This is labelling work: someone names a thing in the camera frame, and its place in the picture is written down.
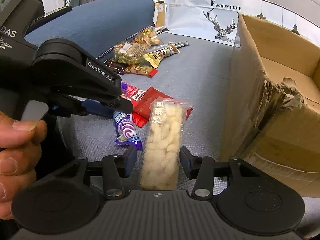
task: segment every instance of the purple snack package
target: purple snack package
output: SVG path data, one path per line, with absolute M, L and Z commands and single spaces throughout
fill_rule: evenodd
M 113 120 L 116 125 L 117 138 L 115 143 L 120 145 L 135 145 L 138 150 L 142 149 L 142 142 L 138 136 L 134 122 L 132 120 L 132 114 L 126 114 L 122 112 L 114 112 Z

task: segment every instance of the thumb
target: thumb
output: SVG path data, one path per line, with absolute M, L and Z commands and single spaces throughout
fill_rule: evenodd
M 37 122 L 16 121 L 0 111 L 0 148 L 16 148 L 30 141 Z

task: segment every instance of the beige cardboard piece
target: beige cardboard piece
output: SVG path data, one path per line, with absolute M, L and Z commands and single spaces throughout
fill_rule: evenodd
M 239 156 L 320 197 L 320 48 L 276 24 L 239 15 L 221 161 Z

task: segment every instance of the blue cushion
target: blue cushion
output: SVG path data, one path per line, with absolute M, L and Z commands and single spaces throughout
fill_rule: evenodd
M 77 6 L 26 36 L 40 46 L 53 38 L 77 43 L 94 57 L 153 22 L 152 0 L 98 0 Z

